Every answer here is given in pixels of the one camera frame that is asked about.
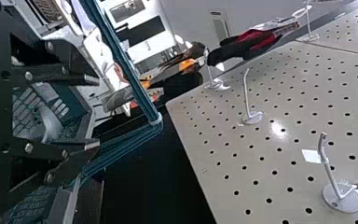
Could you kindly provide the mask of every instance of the white wall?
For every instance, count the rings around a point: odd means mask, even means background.
[[[227,12],[231,33],[242,34],[249,27],[270,21],[276,17],[290,16],[303,7],[302,0],[160,0],[172,30],[187,41],[199,41],[210,49],[218,47],[212,20],[208,10],[223,8]],[[312,20],[342,6],[351,0],[337,3],[314,4],[310,13]],[[230,60],[225,63],[228,69],[241,60]],[[205,77],[206,69],[201,73]]]

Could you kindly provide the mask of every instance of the perforated surface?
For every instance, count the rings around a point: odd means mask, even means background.
[[[358,52],[358,9],[312,33],[320,36],[312,44]]]
[[[323,201],[322,165],[301,149],[326,153],[339,182],[358,183],[358,55],[292,42],[247,64],[249,102],[264,112],[242,126],[242,74],[224,91],[199,87],[167,104],[218,223],[354,223]]]

